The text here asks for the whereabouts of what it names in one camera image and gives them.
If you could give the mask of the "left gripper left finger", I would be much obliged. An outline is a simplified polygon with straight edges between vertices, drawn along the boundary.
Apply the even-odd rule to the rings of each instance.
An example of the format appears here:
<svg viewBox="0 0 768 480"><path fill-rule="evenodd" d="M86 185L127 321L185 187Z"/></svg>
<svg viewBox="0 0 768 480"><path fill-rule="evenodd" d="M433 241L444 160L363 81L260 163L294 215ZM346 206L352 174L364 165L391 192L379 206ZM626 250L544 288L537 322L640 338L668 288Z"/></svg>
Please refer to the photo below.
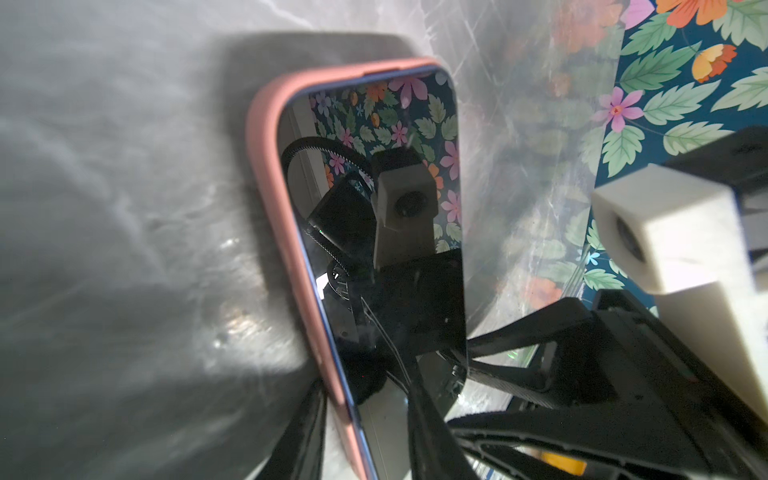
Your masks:
<svg viewBox="0 0 768 480"><path fill-rule="evenodd" d="M318 379L308 389L257 480L319 480L322 476L327 395Z"/></svg>

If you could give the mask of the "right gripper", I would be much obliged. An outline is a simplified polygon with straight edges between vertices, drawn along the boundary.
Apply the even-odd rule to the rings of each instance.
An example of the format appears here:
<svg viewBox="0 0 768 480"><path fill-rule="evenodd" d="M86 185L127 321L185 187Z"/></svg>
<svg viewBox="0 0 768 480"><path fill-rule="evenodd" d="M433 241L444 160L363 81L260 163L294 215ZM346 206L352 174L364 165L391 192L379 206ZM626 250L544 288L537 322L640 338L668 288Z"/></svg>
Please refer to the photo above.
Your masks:
<svg viewBox="0 0 768 480"><path fill-rule="evenodd" d="M729 187L755 273L767 275L767 129L752 126L658 165ZM448 422L462 448L519 479L573 479L519 447L611 467L634 479L763 479L761 419L660 320L623 290L591 309L562 298L467 341L467 358L554 343L582 382L565 405Z"/></svg>

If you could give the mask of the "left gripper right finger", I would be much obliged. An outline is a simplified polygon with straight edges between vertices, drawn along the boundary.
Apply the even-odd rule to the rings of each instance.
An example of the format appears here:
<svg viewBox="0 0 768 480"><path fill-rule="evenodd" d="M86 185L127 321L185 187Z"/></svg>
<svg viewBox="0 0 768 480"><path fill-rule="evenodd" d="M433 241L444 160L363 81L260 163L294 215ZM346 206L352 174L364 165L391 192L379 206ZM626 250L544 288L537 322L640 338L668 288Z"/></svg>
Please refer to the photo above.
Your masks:
<svg viewBox="0 0 768 480"><path fill-rule="evenodd" d="M407 363L408 445L413 479L477 479L427 392L416 360Z"/></svg>

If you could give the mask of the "black phone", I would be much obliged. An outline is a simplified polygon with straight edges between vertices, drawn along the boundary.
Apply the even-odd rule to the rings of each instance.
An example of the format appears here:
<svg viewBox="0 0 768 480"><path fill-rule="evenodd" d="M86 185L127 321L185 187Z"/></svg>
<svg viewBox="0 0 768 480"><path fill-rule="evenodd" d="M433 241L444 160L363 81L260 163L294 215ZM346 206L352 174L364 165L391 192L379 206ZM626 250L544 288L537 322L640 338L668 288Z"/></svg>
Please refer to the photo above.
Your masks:
<svg viewBox="0 0 768 480"><path fill-rule="evenodd" d="M466 379L458 112L434 63L306 82L276 148L365 479L411 475L408 402Z"/></svg>

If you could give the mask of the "pink phone case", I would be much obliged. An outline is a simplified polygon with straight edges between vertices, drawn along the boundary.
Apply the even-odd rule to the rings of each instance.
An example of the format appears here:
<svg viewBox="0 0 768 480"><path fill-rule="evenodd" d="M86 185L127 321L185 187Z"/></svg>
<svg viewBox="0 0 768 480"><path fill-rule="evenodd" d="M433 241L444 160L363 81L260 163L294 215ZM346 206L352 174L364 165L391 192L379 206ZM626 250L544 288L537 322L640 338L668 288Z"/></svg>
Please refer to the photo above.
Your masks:
<svg viewBox="0 0 768 480"><path fill-rule="evenodd" d="M245 142L250 164L288 272L312 356L335 413L346 457L360 479L375 479L377 472L338 350L332 340L329 321L321 306L315 277L310 273L308 255L297 223L298 215L293 212L280 161L278 126L284 109L293 99L311 90L344 87L353 82L380 80L387 76L412 76L441 67L435 58L411 57L290 72L260 87L246 114Z"/></svg>

